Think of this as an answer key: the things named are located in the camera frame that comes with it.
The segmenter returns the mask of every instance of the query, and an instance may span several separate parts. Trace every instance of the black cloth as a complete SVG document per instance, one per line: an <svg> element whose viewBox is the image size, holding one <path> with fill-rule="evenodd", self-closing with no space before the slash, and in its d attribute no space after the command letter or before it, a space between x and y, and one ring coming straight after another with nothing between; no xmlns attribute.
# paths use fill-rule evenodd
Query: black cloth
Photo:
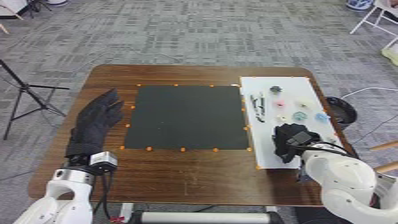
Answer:
<svg viewBox="0 0 398 224"><path fill-rule="evenodd" d="M126 149L247 149L242 107L233 86L141 87Z"/></svg>
<svg viewBox="0 0 398 224"><path fill-rule="evenodd" d="M109 129L121 121L123 101L117 102L117 91L112 89L87 104L78 113L77 126L71 129L71 138L66 157L93 155L103 151L103 141Z"/></svg>

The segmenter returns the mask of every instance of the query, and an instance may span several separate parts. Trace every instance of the tripod stand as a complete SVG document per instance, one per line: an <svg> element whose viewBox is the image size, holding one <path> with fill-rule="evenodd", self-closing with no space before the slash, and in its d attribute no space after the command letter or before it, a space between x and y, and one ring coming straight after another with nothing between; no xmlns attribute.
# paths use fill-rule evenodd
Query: tripod stand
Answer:
<svg viewBox="0 0 398 224"><path fill-rule="evenodd" d="M57 115L61 115L62 117L66 117L66 114L62 113L62 111L59 110L59 108L52 105L50 100L52 100L52 96L53 96L53 92L57 89L64 89L69 90L69 88L66 87L57 87L57 86L43 86L43 85L30 85L29 83L25 83L20 79L20 77L16 76L16 73L13 72L4 60L0 59L0 66L4 67L20 87L20 92L18 92L18 97L16 97L16 104L14 104L14 108L13 108L13 113L11 113L11 118L9 118L9 123L7 123L7 129L6 129L6 133L4 133L4 140L7 140L9 137L9 130L11 130L11 125L14 120L18 120L20 118L23 118L29 114L32 114L34 112L41 111L41 110L48 110L52 113L55 113ZM43 89L52 89L50 95L46 97L46 99L38 95L38 93L34 92L32 88L43 88ZM32 97L36 103L39 104L39 108L36 108L34 110L30 110L27 113L23 113L20 116L16 116L16 109L18 109L18 105L20 105L20 100L22 100L22 94L27 93L29 96Z"/></svg>

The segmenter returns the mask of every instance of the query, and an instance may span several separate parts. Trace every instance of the wooden table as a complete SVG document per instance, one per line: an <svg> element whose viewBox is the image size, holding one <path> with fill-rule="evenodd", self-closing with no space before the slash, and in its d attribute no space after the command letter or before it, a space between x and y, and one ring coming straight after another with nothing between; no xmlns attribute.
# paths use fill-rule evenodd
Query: wooden table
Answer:
<svg viewBox="0 0 398 224"><path fill-rule="evenodd" d="M315 91L329 111L320 87L311 72L302 68L281 67L205 67L169 65L101 65L94 68L75 105L59 128L29 186L29 195L41 198L46 182L64 162L69 129L77 114L94 97L117 88L126 102L125 119L110 130L105 150L119 159L119 168L110 202L158 202L224 205L292 205L320 206L320 187L315 182L297 183L295 170L256 170L254 152L247 150L121 150L135 105L137 84L141 85L231 85L240 76L309 77ZM332 125L345 147L345 136L332 116ZM93 200L101 196L98 183Z"/></svg>

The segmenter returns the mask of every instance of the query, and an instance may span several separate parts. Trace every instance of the blue object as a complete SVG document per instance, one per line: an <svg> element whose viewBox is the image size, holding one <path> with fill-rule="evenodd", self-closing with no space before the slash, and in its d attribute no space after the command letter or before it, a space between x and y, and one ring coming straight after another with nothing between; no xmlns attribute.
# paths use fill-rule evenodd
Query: blue object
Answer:
<svg viewBox="0 0 398 224"><path fill-rule="evenodd" d="M370 9L375 0L347 0L347 7L357 11Z"/></svg>
<svg viewBox="0 0 398 224"><path fill-rule="evenodd" d="M327 116L327 114L318 113L318 114L315 115L315 119L316 119L320 122L327 123L331 117Z"/></svg>
<svg viewBox="0 0 398 224"><path fill-rule="evenodd" d="M308 114L304 113L304 112L295 112L295 114L293 114L293 119L297 120L297 121L304 121L306 119L308 119Z"/></svg>

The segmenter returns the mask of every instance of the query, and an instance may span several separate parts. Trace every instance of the chair leg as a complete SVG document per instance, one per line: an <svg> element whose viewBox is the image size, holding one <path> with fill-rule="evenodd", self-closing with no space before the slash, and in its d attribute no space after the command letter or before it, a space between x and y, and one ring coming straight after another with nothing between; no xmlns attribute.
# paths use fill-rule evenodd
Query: chair leg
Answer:
<svg viewBox="0 0 398 224"><path fill-rule="evenodd" d="M379 17L377 17L377 22L375 22L375 24L373 24L373 28L379 26L379 23L380 23L380 19L382 19L382 16L384 16L384 10L382 10L382 12L380 12L380 15L379 15Z"/></svg>
<svg viewBox="0 0 398 224"><path fill-rule="evenodd" d="M398 36L395 36L395 40L391 40L391 42L389 42L389 44L386 45L384 49L388 49L388 48L393 46L393 44L395 44L396 41L398 41Z"/></svg>
<svg viewBox="0 0 398 224"><path fill-rule="evenodd" d="M379 173L386 173L386 172L389 172L389 171L395 170L395 169L398 169L398 162L393 162L393 163L389 163L389 164L379 166L379 167L375 168L375 171L377 171Z"/></svg>
<svg viewBox="0 0 398 224"><path fill-rule="evenodd" d="M9 34L9 31L7 31L7 29L6 29L6 27L4 27L4 24L0 23L0 29L4 30L4 33L7 33Z"/></svg>
<svg viewBox="0 0 398 224"><path fill-rule="evenodd" d="M22 16L20 16L18 13L13 11L13 9L11 9L6 5L0 5L0 6L9 10L9 12L14 14L16 18L18 18L20 20L23 20Z"/></svg>
<svg viewBox="0 0 398 224"><path fill-rule="evenodd" d="M382 149L388 149L388 148L393 148L393 147L398 147L398 141L393 141L393 142L389 142L389 143L386 143L386 144L375 146L375 147L372 148L372 150L382 150Z"/></svg>
<svg viewBox="0 0 398 224"><path fill-rule="evenodd" d="M370 18L370 16L372 16L372 14L373 14L373 12L375 12L375 10L377 10L377 7L373 7L373 9L372 9L372 11L370 11L368 15L364 16L364 18L363 18L363 20L361 20L361 22L359 22L357 26L356 26L356 27L354 27L354 29L352 29L350 34L354 34L354 33L356 33L356 31L357 31L357 29L359 29L359 27L361 27L361 25L363 25L364 21L368 20L368 18Z"/></svg>

